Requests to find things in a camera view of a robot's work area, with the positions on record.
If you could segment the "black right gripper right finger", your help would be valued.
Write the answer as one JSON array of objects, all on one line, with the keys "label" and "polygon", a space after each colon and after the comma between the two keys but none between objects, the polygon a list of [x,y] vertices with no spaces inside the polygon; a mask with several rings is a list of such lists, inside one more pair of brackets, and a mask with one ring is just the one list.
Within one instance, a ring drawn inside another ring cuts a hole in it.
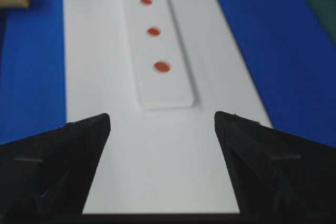
[{"label": "black right gripper right finger", "polygon": [[335,223],[334,147],[222,111],[214,125],[242,215]]}]

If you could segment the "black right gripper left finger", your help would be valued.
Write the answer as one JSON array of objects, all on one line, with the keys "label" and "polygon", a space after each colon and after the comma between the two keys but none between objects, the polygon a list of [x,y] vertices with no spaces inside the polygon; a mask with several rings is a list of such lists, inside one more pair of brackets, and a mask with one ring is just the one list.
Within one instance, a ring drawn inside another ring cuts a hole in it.
[{"label": "black right gripper left finger", "polygon": [[1,223],[80,215],[111,131],[106,113],[1,146]]}]

